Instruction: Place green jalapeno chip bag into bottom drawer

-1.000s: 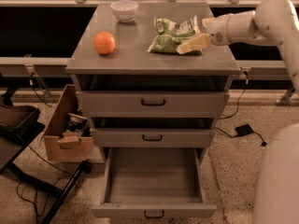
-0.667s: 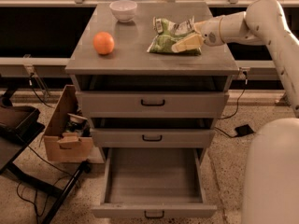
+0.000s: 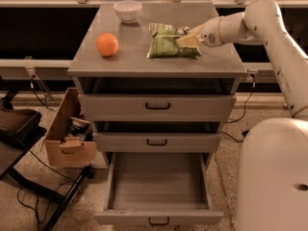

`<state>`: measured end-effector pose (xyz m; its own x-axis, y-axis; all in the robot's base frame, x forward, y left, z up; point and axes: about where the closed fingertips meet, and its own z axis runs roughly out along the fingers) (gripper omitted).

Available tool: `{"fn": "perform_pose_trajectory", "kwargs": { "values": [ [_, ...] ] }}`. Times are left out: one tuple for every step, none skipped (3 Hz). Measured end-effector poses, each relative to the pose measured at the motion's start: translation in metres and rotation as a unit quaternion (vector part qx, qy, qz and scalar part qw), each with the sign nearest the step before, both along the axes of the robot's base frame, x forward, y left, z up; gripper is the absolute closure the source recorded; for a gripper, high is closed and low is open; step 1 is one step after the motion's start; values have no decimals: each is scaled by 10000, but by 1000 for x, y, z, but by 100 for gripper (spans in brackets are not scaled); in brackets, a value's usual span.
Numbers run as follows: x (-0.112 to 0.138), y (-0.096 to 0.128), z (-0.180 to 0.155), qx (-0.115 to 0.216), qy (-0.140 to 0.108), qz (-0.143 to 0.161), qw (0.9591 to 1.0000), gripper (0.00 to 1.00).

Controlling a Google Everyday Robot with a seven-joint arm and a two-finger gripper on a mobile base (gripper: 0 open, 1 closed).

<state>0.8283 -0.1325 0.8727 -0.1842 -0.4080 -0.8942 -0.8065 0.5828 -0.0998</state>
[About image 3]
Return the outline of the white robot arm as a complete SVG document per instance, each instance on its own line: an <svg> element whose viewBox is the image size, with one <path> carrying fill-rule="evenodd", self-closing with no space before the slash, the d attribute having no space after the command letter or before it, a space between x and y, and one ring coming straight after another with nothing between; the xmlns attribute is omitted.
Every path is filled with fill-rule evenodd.
<svg viewBox="0 0 308 231"><path fill-rule="evenodd" d="M289 35L274 0L212 18L176 41L180 47L261 44L289 118L264 120L241 147L238 231L308 231L308 56Z"/></svg>

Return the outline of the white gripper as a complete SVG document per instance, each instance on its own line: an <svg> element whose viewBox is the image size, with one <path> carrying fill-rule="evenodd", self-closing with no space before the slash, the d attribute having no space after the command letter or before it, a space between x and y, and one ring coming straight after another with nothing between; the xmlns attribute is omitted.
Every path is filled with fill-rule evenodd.
<svg viewBox="0 0 308 231"><path fill-rule="evenodd" d="M219 37L220 18L212 18L203 25L194 28L185 26L183 29L184 36L178 38L175 42L179 47L198 48L203 42L208 47L221 46Z"/></svg>

